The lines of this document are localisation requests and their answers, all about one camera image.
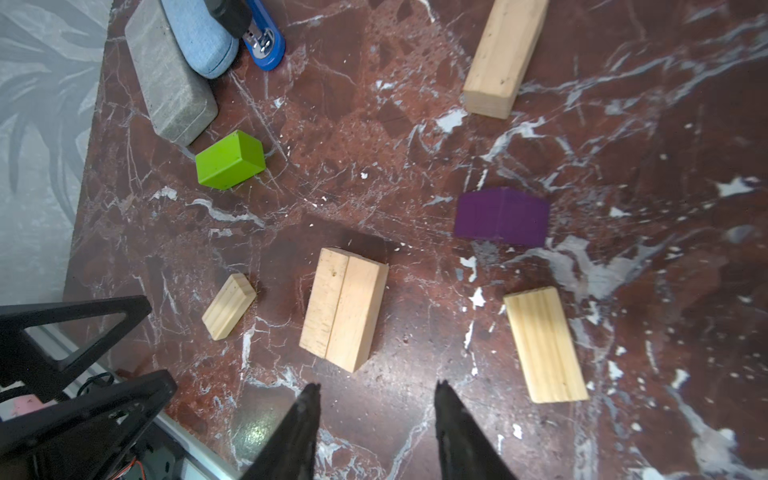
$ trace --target purple half-hexagon block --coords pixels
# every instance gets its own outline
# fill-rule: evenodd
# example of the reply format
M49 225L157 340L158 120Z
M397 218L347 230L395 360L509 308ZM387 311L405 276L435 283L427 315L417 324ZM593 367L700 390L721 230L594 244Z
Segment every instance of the purple half-hexagon block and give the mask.
M511 188L468 192L458 199L457 237L543 247L547 238L549 203Z

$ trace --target light wood block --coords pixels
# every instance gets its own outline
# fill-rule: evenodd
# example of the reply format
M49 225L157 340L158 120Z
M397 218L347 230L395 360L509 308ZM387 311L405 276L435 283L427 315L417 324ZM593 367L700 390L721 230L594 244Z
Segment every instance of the light wood block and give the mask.
M512 293L504 303L531 400L586 400L587 388L557 289Z
M256 290L242 273L233 273L203 314L203 323L214 340L227 338L253 300Z
M310 304L306 308L299 346L320 358L326 358L333 318L339 305L349 256L332 248L320 250Z
M348 372L360 368L371 352L388 273L383 263L323 248L299 345Z
M464 83L465 108L506 118L541 33L549 0L495 0Z

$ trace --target blue stapler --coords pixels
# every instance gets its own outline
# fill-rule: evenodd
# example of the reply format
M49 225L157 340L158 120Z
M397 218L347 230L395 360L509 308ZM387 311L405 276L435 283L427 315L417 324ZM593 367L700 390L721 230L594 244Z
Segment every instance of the blue stapler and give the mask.
M259 68L272 70L283 59L285 38L260 0L205 0L205 5L230 35L245 41Z

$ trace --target red marble surface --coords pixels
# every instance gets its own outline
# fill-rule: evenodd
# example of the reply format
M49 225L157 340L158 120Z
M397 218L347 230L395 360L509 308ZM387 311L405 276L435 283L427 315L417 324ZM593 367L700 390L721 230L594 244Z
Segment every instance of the red marble surface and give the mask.
M123 37L136 0L116 1L65 297L154 311L105 362L169 369L169 415L240 468L320 382L320 478L436 478L448 379L523 479L765 478L765 2L552 0L507 121L462 116L490 0L266 4L283 63L241 52L187 150L152 131ZM192 154L235 128L267 170L200 186ZM458 196L502 185L551 202L546 247L452 237ZM298 347L324 246L390 265L352 375ZM214 342L200 316L233 272L259 296ZM588 401L528 398L502 296L547 285Z

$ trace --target wooden block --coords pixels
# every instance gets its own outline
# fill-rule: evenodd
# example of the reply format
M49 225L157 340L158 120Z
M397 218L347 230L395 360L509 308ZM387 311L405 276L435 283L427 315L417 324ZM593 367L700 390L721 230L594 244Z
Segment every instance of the wooden block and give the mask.
M226 338L256 298L256 290L242 273L233 273L203 314L214 340Z
M371 352L388 272L382 263L323 248L299 345L348 372L357 370Z
M552 286L504 297L520 363L535 403L588 398L557 289Z
M306 308L299 346L320 358L326 358L333 318L339 305L341 286L349 257L333 248L320 250L310 304Z
M495 0L464 83L465 108L506 118L512 110L549 0Z

